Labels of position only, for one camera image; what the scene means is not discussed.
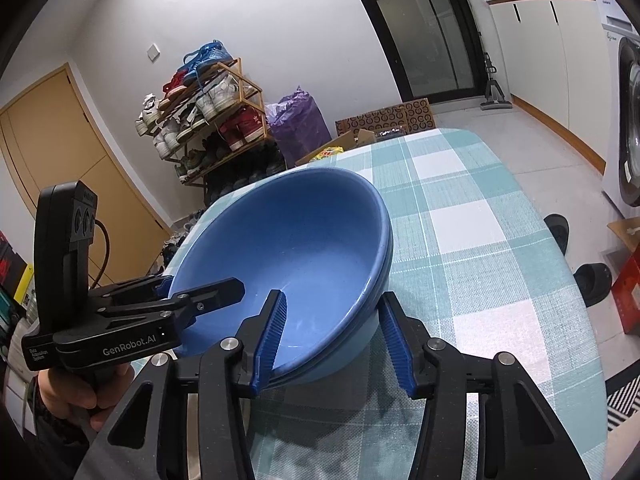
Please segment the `person's left hand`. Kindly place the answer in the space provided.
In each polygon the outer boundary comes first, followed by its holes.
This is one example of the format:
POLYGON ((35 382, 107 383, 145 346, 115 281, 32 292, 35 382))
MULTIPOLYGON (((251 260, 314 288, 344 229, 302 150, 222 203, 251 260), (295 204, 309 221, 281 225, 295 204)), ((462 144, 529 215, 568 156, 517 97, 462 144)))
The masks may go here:
POLYGON ((44 406, 53 416, 78 422, 78 410, 96 410, 88 424, 92 430, 100 431, 133 379, 134 369, 129 363, 117 365, 112 380, 98 390, 74 375, 40 370, 38 387, 44 406))

